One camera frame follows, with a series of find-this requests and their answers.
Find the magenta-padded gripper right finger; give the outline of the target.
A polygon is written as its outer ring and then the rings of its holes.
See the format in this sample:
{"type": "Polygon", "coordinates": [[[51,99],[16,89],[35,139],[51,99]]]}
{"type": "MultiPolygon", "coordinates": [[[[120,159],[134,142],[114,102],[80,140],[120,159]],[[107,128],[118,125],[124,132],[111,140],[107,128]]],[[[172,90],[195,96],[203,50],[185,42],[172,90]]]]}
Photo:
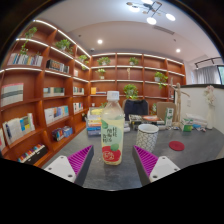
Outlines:
{"type": "Polygon", "coordinates": [[[143,186],[180,170],[168,157],[157,157],[136,145],[133,146],[132,155],[143,186]]]}

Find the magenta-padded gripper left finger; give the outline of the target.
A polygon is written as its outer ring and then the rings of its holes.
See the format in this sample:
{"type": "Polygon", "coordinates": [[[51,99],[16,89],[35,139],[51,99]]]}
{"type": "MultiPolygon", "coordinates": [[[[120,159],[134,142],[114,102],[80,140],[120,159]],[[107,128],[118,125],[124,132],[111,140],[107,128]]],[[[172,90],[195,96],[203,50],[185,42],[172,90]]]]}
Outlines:
{"type": "Polygon", "coordinates": [[[68,157],[60,155],[45,168],[45,171],[82,186],[93,155],[94,147],[90,145],[68,157]]]}

